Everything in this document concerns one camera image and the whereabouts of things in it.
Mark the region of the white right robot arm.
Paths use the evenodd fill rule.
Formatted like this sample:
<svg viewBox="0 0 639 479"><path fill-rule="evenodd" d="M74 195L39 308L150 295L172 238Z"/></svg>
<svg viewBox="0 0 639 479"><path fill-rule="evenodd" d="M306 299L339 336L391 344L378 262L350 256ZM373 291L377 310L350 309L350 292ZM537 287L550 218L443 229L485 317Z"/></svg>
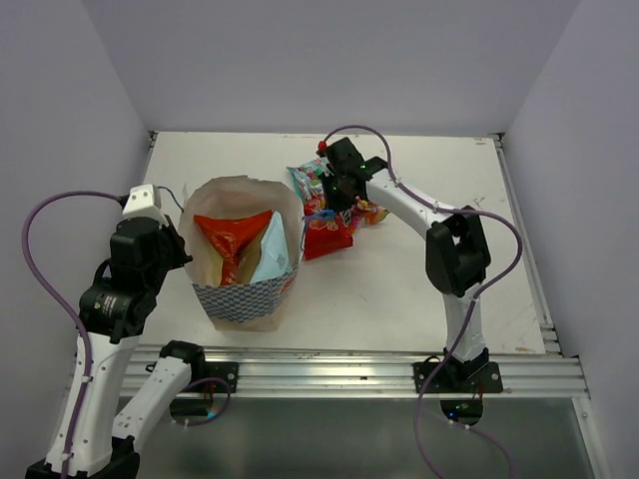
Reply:
<svg viewBox="0 0 639 479"><path fill-rule="evenodd" d="M474 391L489 363L481 306L474 297L491 263L479 217L445 213L433 201L419 201L399 185L380 157L364 159L354 143L321 141L327 160L320 176L326 206L341 213L359 201L371 201L402 220L425 243L426 277L442 294L447 339L443 364L416 364L415 386L427 392Z"/></svg>

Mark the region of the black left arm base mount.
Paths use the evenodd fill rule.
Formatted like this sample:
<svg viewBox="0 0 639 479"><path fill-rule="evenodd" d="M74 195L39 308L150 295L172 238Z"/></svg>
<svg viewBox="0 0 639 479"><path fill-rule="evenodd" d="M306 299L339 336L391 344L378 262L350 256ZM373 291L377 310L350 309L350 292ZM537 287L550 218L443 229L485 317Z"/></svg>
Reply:
<svg viewBox="0 0 639 479"><path fill-rule="evenodd" d="M173 422L194 428L220 419L237 392L239 369L237 362L208 362L203 375L192 380L170 403Z"/></svg>

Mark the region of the white paper bag blue handles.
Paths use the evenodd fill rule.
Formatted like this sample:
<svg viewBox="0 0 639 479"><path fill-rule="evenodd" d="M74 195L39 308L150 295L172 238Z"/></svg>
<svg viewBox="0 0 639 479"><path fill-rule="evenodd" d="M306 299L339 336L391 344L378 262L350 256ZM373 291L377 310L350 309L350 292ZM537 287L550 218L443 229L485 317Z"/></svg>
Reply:
<svg viewBox="0 0 639 479"><path fill-rule="evenodd" d="M264 211L282 215L292 270L270 280L248 284L211 284L212 248L194 216L241 219ZM213 178L186 199L178 233L192 257L185 271L196 297L217 330L271 331L279 328L281 309L291 293L303 256L304 207L301 198L281 182L248 176Z"/></svg>

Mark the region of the blue cassava chips bag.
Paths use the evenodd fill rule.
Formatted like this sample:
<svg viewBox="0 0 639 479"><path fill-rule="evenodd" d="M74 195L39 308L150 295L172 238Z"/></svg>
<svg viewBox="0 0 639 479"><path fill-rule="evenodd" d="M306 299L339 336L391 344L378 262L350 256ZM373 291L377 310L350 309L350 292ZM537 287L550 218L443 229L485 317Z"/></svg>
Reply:
<svg viewBox="0 0 639 479"><path fill-rule="evenodd" d="M274 212L261 239L261 258L250 283L280 277L292 270L282 215Z"/></svg>

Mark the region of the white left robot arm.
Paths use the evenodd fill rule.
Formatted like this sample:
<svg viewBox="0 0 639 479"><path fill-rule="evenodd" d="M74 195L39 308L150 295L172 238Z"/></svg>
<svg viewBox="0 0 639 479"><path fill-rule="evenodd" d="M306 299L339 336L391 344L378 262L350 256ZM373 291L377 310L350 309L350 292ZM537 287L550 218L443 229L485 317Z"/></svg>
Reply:
<svg viewBox="0 0 639 479"><path fill-rule="evenodd" d="M47 455L28 478L134 478L153 428L182 390L208 378L202 347L172 340L124 409L126 370L167 273L191 261L168 217L120 221L111 256L79 302L79 338L70 396Z"/></svg>

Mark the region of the red chips bag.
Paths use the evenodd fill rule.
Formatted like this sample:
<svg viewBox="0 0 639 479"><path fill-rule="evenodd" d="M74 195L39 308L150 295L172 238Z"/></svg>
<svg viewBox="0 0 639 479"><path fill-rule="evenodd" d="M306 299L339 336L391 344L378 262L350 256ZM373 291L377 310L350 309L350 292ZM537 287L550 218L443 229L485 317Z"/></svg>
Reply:
<svg viewBox="0 0 639 479"><path fill-rule="evenodd" d="M241 219L195 215L195 224L212 248L211 284L248 284L262 258L261 242L273 218L264 211Z"/></svg>

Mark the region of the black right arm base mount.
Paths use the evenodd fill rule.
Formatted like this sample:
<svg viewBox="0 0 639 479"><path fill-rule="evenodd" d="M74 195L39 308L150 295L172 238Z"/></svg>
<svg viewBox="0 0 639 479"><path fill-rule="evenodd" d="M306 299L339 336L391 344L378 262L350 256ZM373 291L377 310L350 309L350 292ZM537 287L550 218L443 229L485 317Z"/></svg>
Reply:
<svg viewBox="0 0 639 479"><path fill-rule="evenodd" d="M461 394L463 398L441 399L443 415L453 422L473 426L484 412L483 396L504 391L501 373L489 357L487 348L474 359L448 360L425 388L427 394Z"/></svg>

